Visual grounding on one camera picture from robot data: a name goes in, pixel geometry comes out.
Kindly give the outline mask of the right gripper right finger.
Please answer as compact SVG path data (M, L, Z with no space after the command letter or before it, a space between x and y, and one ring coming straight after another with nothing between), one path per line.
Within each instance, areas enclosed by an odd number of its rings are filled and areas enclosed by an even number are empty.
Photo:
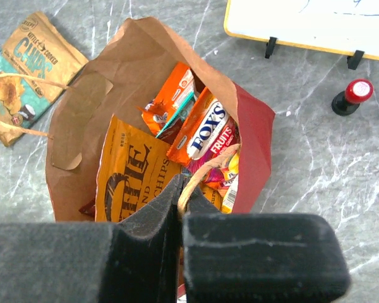
M188 302L333 302L351 276L330 224L308 213L221 213L183 191Z

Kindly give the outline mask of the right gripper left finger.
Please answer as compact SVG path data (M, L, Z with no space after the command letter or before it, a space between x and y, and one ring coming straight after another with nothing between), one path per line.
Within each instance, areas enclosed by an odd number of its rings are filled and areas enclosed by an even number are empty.
M120 223L0 223L0 302L175 302L183 184Z

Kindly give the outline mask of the orange chips bag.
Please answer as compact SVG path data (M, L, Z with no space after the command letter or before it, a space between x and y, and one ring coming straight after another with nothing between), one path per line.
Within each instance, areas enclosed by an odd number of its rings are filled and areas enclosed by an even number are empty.
M97 172L95 221L147 225L176 217L172 200L191 174L168 159L169 148L168 143L112 116Z

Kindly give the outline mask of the orange Fox's fruits bag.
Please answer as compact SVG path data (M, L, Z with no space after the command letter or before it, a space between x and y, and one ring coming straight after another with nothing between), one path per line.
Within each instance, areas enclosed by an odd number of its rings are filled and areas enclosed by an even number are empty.
M240 137L236 122L205 88L179 130L167 157L194 174L203 164L238 143Z

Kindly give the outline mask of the teal Fox's candy bag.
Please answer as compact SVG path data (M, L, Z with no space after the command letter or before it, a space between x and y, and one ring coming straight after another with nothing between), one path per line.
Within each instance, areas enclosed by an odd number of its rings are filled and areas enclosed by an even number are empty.
M186 119L185 115L188 115L191 110L188 110L188 106L194 104L195 102L195 93L190 92L188 96L184 99L181 105L178 107L177 111L173 116L167 121L165 126L158 132L156 138L161 138L161 135L167 131L178 119Z

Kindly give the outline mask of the orange snack packet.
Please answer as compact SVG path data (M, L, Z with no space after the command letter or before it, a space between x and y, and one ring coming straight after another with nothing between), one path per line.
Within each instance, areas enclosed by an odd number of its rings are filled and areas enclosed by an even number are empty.
M157 96L144 108L141 117L153 135L158 135L190 93L195 93L195 79L189 66L178 62Z

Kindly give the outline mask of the red paper bag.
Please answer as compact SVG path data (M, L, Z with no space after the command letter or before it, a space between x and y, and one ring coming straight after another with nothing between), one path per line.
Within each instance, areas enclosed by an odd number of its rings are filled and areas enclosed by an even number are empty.
M146 130L138 108L149 103L179 61L190 66L239 126L234 212L252 209L271 174L274 111L211 67L173 29L148 17L123 23L100 55L87 63L53 113L45 174L58 222L87 219L80 209L94 200L111 117Z

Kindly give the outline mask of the kraft kettle chips bag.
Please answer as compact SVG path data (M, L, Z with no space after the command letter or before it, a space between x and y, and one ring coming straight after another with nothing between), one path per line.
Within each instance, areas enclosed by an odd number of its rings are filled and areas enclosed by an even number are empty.
M11 146L88 62L41 11L26 17L0 49L0 140Z

